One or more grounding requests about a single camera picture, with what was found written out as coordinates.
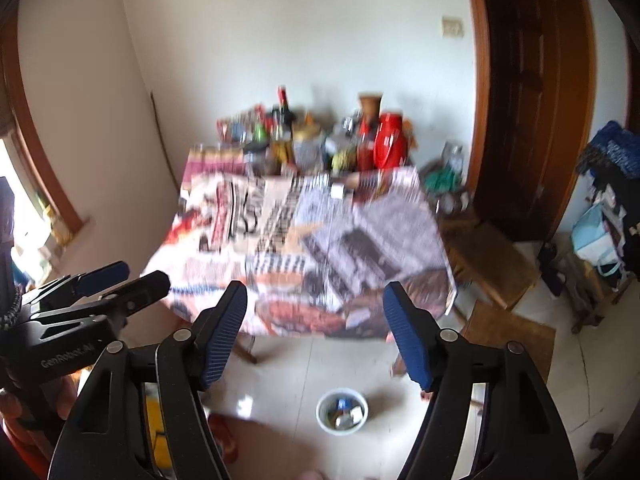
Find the left hand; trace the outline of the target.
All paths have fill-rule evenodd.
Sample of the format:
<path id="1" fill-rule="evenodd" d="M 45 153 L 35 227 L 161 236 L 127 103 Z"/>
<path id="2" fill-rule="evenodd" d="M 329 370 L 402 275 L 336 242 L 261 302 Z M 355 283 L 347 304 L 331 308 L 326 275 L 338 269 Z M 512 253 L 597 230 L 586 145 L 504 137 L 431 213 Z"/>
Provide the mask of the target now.
<path id="1" fill-rule="evenodd" d="M 77 398 L 78 375 L 71 374 L 46 382 L 40 386 L 46 400 L 54 407 L 62 419 L 70 414 Z M 1 390 L 1 414 L 5 419 L 18 419 L 23 416 L 26 406 L 14 394 Z"/>

